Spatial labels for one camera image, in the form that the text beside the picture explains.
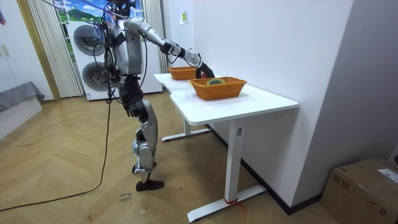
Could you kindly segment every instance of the humanoid robot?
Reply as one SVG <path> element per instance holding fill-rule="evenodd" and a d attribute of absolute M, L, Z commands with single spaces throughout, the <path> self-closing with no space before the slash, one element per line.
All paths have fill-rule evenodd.
<path fill-rule="evenodd" d="M 196 67 L 196 77 L 203 72 L 206 77 L 214 77 L 210 68 L 201 61 L 200 54 L 193 54 L 178 44 L 164 39 L 143 18 L 128 18 L 130 7 L 135 7 L 130 0 L 108 0 L 112 6 L 114 21 L 104 21 L 100 27 L 105 44 L 112 54 L 106 54 L 105 60 L 113 66 L 108 67 L 109 79 L 116 83 L 124 109 L 128 116 L 136 117 L 141 128 L 136 131 L 135 147 L 138 156 L 133 173 L 141 173 L 142 180 L 136 190 L 156 190 L 164 186 L 162 181 L 150 180 L 150 173 L 155 166 L 157 145 L 157 119 L 150 103 L 143 99 L 138 74 L 142 73 L 141 37 L 160 47 L 167 55 L 184 59 L 190 66 Z"/>

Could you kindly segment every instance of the cardboard box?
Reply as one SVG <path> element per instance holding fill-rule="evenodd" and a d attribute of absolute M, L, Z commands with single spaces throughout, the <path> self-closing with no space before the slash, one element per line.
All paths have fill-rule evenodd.
<path fill-rule="evenodd" d="M 375 158 L 336 168 L 321 204 L 341 224 L 396 224 L 398 166 Z"/>

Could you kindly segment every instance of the orange basket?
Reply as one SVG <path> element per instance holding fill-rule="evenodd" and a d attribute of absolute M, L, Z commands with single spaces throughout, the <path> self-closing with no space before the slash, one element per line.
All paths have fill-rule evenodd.
<path fill-rule="evenodd" d="M 177 67 L 168 68 L 174 80 L 191 80 L 194 79 L 197 68 L 195 67 Z"/>
<path fill-rule="evenodd" d="M 204 100 L 237 97 L 239 96 L 244 84 L 247 83 L 247 81 L 240 80 L 238 78 L 222 77 L 221 79 L 223 79 L 225 83 L 205 85 L 205 83 L 211 79 L 212 78 L 201 78 L 191 80 L 197 95 Z"/>

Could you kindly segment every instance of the table foot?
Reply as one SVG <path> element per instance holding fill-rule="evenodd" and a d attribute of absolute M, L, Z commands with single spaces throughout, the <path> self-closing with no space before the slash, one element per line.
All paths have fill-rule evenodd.
<path fill-rule="evenodd" d="M 201 129 L 201 130 L 197 130 L 197 131 L 191 131 L 189 134 L 185 134 L 185 133 L 174 134 L 172 136 L 162 137 L 162 141 L 165 142 L 165 141 L 169 141 L 169 140 L 185 138 L 185 137 L 194 136 L 197 134 L 202 134 L 202 133 L 207 133 L 207 132 L 210 132 L 210 129 L 205 128 L 205 129 Z"/>
<path fill-rule="evenodd" d="M 246 200 L 250 197 L 253 197 L 255 195 L 261 194 L 263 192 L 266 192 L 267 190 L 261 186 L 257 185 L 255 187 L 252 187 L 250 189 L 244 190 L 242 192 L 239 192 L 237 194 L 238 196 L 238 202 L 241 202 L 243 200 Z M 226 208 L 228 206 L 227 203 L 225 203 L 224 199 L 218 200 L 216 202 L 210 203 L 208 205 L 202 206 L 200 208 L 197 208 L 195 210 L 192 210 L 191 212 L 188 212 L 188 220 L 189 222 L 193 222 L 199 218 L 205 217 L 207 215 L 210 215 L 212 213 L 217 212 L 218 210 L 221 210 L 223 208 Z"/>

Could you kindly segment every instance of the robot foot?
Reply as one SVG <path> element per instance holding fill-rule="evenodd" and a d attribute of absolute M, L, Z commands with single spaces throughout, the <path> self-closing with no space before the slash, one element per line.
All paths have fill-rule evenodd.
<path fill-rule="evenodd" d="M 136 173 L 134 173 L 134 171 L 136 171 L 136 165 L 134 165 L 133 167 L 132 167 L 132 174 L 136 174 Z"/>
<path fill-rule="evenodd" d="M 164 186 L 163 181 L 159 180 L 147 180 L 145 184 L 142 181 L 138 182 L 136 185 L 136 191 L 144 191 L 144 190 L 157 190 L 161 189 Z"/>

